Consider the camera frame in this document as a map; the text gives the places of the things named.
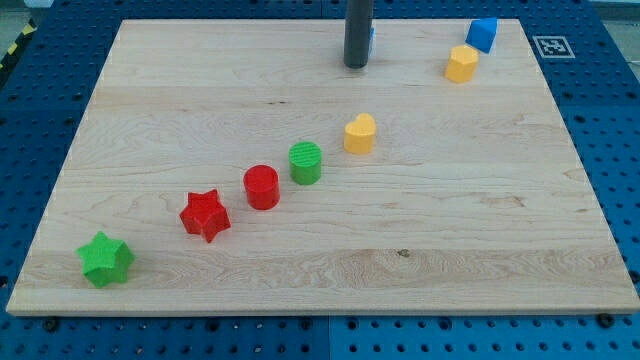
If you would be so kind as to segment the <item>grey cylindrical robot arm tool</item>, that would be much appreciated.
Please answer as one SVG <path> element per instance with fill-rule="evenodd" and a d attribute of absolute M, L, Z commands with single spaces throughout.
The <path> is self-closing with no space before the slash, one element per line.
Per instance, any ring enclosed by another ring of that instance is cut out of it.
<path fill-rule="evenodd" d="M 361 69 L 368 63 L 373 8 L 373 0 L 346 1 L 343 62 L 348 68 Z"/>

